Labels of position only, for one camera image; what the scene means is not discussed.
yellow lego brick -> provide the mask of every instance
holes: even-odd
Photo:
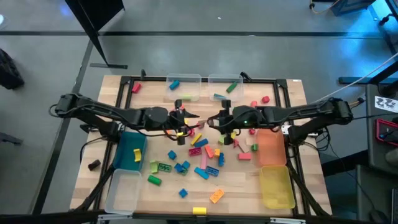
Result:
[[[134,150],[134,155],[136,157],[136,160],[135,160],[136,162],[141,161],[141,151],[139,149]]]
[[[201,137],[201,133],[197,134],[197,135],[193,138],[193,140],[192,140],[192,142],[191,142],[191,145],[193,146],[193,145],[200,139],[200,137]]]
[[[194,215],[206,215],[206,208],[205,207],[193,207],[192,213]]]
[[[214,151],[214,156],[215,156],[215,157],[219,157],[219,156],[220,156],[220,152],[221,152],[220,149],[216,149],[216,150]]]
[[[213,203],[217,203],[218,200],[224,195],[224,192],[221,189],[216,190],[214,194],[210,197],[210,200]]]

red lego brick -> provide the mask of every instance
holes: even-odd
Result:
[[[269,102],[269,97],[265,96],[261,99],[262,103],[268,103]]]
[[[135,85],[133,86],[133,88],[132,88],[131,91],[132,91],[133,93],[138,93],[139,89],[141,89],[141,83],[135,84]]]

blue container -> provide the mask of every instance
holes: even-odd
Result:
[[[147,147],[147,138],[139,133],[125,131],[120,137],[116,155],[113,160],[113,166],[116,169],[136,170],[140,171],[144,163],[145,151]],[[136,156],[135,149],[141,151],[141,161],[134,162]]]

concrete floor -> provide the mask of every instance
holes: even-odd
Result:
[[[308,1],[262,0],[130,0],[103,31],[262,31],[324,32],[325,37],[240,36],[117,36],[101,37],[110,63],[126,64],[128,70],[88,67],[80,93],[96,98],[104,75],[148,75],[168,73],[239,73],[256,78],[302,79],[308,102],[340,88],[340,76],[361,77],[391,56],[381,37],[328,37],[347,32],[357,37],[381,30],[370,11],[335,17],[327,12],[314,15]],[[328,4],[317,3],[317,10]],[[378,17],[388,14],[386,3],[377,0]],[[0,0],[0,13],[7,18],[5,31],[82,31],[62,0]],[[396,21],[382,31],[395,38]],[[0,144],[0,213],[29,213],[60,120],[47,114],[59,96],[71,91],[88,43],[86,36],[6,36],[0,48],[14,58],[25,87],[0,88],[0,131],[15,135],[24,144]],[[103,63],[93,49],[89,63]],[[347,101],[364,95],[362,87],[337,94]],[[364,116],[361,105],[355,116]],[[78,151],[86,134],[73,119],[62,147],[44,212],[69,208],[79,169]],[[367,148],[365,120],[330,128],[332,145],[339,156]],[[323,161],[334,159],[325,152]]]

blue lego brick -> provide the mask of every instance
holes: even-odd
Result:
[[[218,176],[218,169],[212,168],[210,166],[206,167],[206,173],[213,175],[213,176]]]
[[[184,167],[184,168],[186,168],[186,169],[188,169],[189,167],[190,167],[190,163],[188,162],[188,161],[184,161],[183,163],[182,163],[182,166]]]
[[[188,192],[185,189],[180,190],[179,192],[181,198],[185,198],[185,196],[187,196]]]
[[[207,179],[209,178],[209,175],[208,175],[205,171],[203,171],[202,169],[200,169],[199,167],[196,167],[196,168],[195,168],[195,172],[196,172],[197,174],[199,174],[201,177],[203,177],[205,180],[207,180]]]
[[[167,155],[169,155],[169,158],[172,160],[174,160],[177,157],[176,153],[173,150],[170,150],[170,152]]]
[[[182,171],[184,170],[184,167],[182,167],[181,164],[176,164],[176,165],[174,166],[174,169],[175,169],[177,172],[182,172]]]
[[[180,80],[174,80],[174,82],[170,85],[170,89],[174,90],[180,85]]]
[[[220,156],[218,158],[218,166],[223,166],[224,165],[224,153],[220,153]]]
[[[209,141],[207,141],[207,139],[203,139],[203,140],[201,140],[201,141],[196,142],[196,143],[195,143],[195,147],[202,147],[202,146],[204,146],[205,144],[209,144]]]

